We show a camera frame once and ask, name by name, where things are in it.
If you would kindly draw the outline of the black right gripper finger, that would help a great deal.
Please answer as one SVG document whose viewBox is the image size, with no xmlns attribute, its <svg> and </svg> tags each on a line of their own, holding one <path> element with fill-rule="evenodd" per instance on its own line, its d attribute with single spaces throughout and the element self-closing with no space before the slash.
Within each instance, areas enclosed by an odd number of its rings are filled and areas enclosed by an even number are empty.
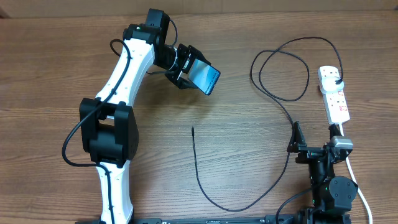
<svg viewBox="0 0 398 224">
<path fill-rule="evenodd" d="M 296 121 L 293 125 L 292 136 L 287 146 L 287 152 L 300 152 L 307 146 L 305 137 L 300 127 L 300 123 Z"/>
<path fill-rule="evenodd" d="M 338 128 L 337 125 L 335 124 L 331 124 L 329 125 L 329 132 L 330 132 L 330 137 L 334 137 L 334 136 L 341 136 L 341 132 Z"/>
</svg>

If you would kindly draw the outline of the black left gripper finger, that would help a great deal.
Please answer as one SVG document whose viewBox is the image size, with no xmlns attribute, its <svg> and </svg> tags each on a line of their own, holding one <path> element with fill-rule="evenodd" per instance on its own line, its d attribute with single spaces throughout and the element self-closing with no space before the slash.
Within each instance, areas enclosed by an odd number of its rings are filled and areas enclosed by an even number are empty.
<svg viewBox="0 0 398 224">
<path fill-rule="evenodd" d="M 196 49 L 194 46 L 189 45 L 188 49 L 189 49 L 189 52 L 190 52 L 188 54 L 190 59 L 192 59 L 192 60 L 199 59 L 200 61 L 205 62 L 206 64 L 211 64 L 211 62 L 209 62 L 205 58 L 205 56 L 202 54 L 202 52 L 200 50 Z"/>
<path fill-rule="evenodd" d="M 190 80 L 186 80 L 182 77 L 176 77 L 174 79 L 174 85 L 177 86 L 179 89 L 197 89 L 198 87 L 193 84 Z"/>
</svg>

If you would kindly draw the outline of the Galaxy smartphone blue screen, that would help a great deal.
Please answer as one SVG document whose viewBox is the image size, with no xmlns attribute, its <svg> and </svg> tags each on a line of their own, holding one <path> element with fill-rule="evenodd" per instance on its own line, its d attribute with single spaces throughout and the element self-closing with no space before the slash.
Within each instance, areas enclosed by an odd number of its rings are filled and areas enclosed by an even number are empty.
<svg viewBox="0 0 398 224">
<path fill-rule="evenodd" d="M 195 59 L 188 79 L 205 95 L 211 95 L 221 72 L 201 60 Z"/>
</svg>

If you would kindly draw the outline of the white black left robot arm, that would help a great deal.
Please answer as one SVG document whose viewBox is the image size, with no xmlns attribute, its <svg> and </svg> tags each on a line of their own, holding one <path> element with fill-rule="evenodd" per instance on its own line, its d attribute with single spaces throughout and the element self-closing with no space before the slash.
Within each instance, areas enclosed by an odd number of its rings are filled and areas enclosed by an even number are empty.
<svg viewBox="0 0 398 224">
<path fill-rule="evenodd" d="M 139 132 L 133 104 L 151 66 L 179 89 L 210 95 L 221 73 L 193 46 L 165 44 L 170 17 L 149 9 L 143 24 L 131 24 L 119 40 L 123 48 L 103 89 L 80 103 L 83 149 L 89 153 L 101 184 L 103 211 L 97 223 L 132 223 L 129 165 L 136 154 Z"/>
</svg>

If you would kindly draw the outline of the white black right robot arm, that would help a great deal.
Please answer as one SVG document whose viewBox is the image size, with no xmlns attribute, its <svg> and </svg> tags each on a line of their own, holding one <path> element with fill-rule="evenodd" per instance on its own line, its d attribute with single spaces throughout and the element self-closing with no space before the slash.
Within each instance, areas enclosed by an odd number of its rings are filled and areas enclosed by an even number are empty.
<svg viewBox="0 0 398 224">
<path fill-rule="evenodd" d="M 300 209 L 292 223 L 351 223 L 348 212 L 352 209 L 358 185 L 347 177 L 337 176 L 333 166 L 348 158 L 353 142 L 343 136 L 335 124 L 329 126 L 329 131 L 329 142 L 322 147 L 309 147 L 299 122 L 293 125 L 292 143 L 287 151 L 297 154 L 296 163 L 308 165 L 308 191 L 312 193 L 313 205 Z"/>
</svg>

